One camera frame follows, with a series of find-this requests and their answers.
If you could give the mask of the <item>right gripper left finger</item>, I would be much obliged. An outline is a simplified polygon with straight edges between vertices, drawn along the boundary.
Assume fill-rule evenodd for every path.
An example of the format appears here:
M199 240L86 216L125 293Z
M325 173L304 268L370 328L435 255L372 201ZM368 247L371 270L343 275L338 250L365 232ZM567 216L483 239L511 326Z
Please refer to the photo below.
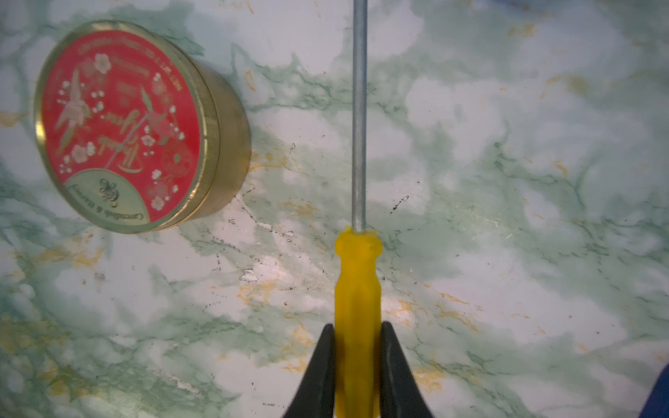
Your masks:
M284 418L333 418L336 393L335 328L327 324Z

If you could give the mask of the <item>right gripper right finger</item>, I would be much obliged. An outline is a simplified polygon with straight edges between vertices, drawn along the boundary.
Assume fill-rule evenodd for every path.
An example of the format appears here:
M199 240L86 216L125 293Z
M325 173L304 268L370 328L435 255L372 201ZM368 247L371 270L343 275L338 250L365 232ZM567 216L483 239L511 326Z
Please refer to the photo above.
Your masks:
M381 418L433 418L390 322L381 326L380 364Z

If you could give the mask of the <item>yellow handled screwdriver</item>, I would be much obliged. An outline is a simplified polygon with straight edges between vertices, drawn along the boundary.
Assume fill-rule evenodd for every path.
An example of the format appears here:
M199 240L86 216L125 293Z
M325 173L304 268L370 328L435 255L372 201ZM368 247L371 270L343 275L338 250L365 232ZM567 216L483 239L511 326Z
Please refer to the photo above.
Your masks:
M366 229L368 3L353 15L351 226L336 241L341 273L334 294L337 417L375 417L378 409L381 242Z

